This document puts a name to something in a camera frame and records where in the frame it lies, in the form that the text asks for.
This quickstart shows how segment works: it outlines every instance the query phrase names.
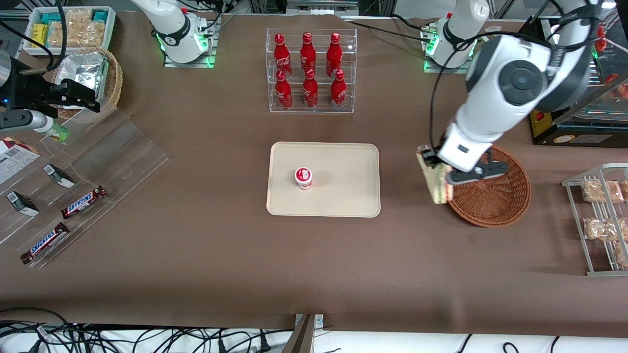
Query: small box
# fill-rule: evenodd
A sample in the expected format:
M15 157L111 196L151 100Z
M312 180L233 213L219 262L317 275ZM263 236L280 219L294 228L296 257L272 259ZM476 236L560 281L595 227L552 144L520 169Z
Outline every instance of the small box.
M26 195L14 191L6 195L6 198L9 199L13 208L23 215L34 217L39 213L31 198Z
M70 176L65 173L61 168L57 168L52 164L43 167L43 170L48 174L53 182L63 186L64 188L71 188L75 182Z
M43 13L41 14L41 23L50 26L51 22L61 21L61 15L59 13Z
M41 45L46 44L46 38L48 38L48 25L35 23L33 25L33 40Z
M106 23L108 14L109 13L107 11L94 11L93 21L103 21Z
M34 147L6 137L0 142L0 184L39 157Z

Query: brown wicker basket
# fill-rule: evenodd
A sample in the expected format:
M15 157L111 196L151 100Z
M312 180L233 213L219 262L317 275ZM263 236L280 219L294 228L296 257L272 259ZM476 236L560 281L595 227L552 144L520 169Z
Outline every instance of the brown wicker basket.
M467 221L481 227L505 227L517 222L530 206L532 187L519 161L499 146L493 145L493 159L505 161L509 171L497 178L454 185L453 210Z
M98 52L107 57L109 60L109 70L107 71L107 83L105 86L105 97L107 97L107 102L100 107L100 112L94 113L89 112L90 114L81 114L80 119L74 119L75 122L82 122L85 124L97 124L105 119L107 116L111 115L116 110L118 100L120 99L120 93L122 92L122 68L120 64L118 64L114 55L103 48L100 47L90 47L83 48L80 51L80 54L89 54L93 52ZM59 69L56 69L53 73L53 82L59 73ZM70 119L76 113L80 112L80 109L57 109L59 112L59 117L64 119Z

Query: plastic bag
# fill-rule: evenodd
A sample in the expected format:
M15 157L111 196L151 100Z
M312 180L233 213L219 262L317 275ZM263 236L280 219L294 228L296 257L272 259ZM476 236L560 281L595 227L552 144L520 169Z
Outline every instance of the plastic bag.
M619 235L612 219L585 218L585 238L589 240L618 241ZM619 218L619 227L624 240L628 240L628 219Z
M68 22L67 23L67 46L69 48L78 48L81 46L85 46L84 43L87 41L87 27L88 23L80 23L80 22ZM50 29L48 30L48 40L46 41L46 46L61 46L63 40L63 29L61 26L61 22L51 22Z
M87 25L82 38L82 46L101 46L105 38L105 23L94 21Z
M92 9L68 9L65 11L65 21L90 23L92 21Z
M606 181L606 188L609 190L610 201L613 204L624 201L619 183L614 181ZM587 180L582 182L582 194L586 202L606 202L604 189L599 180Z
M613 253L615 254L615 260L617 261L617 264L628 268L628 261L626 261L626 257L624 256L624 251L622 250L621 244L615 244L615 249L613 249Z
M619 182L619 188L624 194L624 200L628 200L628 180L622 180L621 182Z

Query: plastic bottle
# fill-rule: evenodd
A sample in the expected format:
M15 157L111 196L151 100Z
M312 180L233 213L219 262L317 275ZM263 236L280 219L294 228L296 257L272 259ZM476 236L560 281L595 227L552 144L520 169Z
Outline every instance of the plastic bottle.
M292 108L292 90L290 89L290 84L286 81L286 73L283 71L277 71L275 91L277 91L279 108L285 111Z
M303 46L301 46L301 68L307 73L309 69L314 70L316 75L316 49L312 44L312 34L305 32L303 34Z
M336 70L340 69L342 63L342 48L340 47L340 34L332 33L332 42L327 49L327 67L326 73L329 77L334 77Z
M309 69L305 72L305 81L303 81L303 103L308 108L314 108L318 104L318 82L314 78L314 70Z
M290 65L290 51L286 46L283 35L281 33L277 33L275 35L275 51L274 51L275 62L277 64L277 69L283 71L286 74L286 79L289 79L292 76L292 66Z
M336 71L336 79L332 82L332 108L339 111L345 103L345 92L347 90L347 84L345 83L345 72L342 70Z

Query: snickers wrapper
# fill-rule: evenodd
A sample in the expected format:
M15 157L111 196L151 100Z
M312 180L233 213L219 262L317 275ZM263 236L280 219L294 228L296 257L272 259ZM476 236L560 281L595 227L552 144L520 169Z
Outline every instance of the snickers wrapper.
M63 219L68 219L73 215L83 211L89 205L93 204L99 198L107 195L105 189L102 188L102 185L90 191L87 195L81 197L78 201L74 202L72 205L61 210L61 214L63 215Z
M41 254L42 250L44 250L47 246L54 245L56 242L68 235L68 233L70 233L68 227L59 222L59 224L57 224L57 226L55 226L50 233L48 233L42 240L38 241L37 244L35 244L29 251L22 254L19 259L25 264L32 262L37 255Z

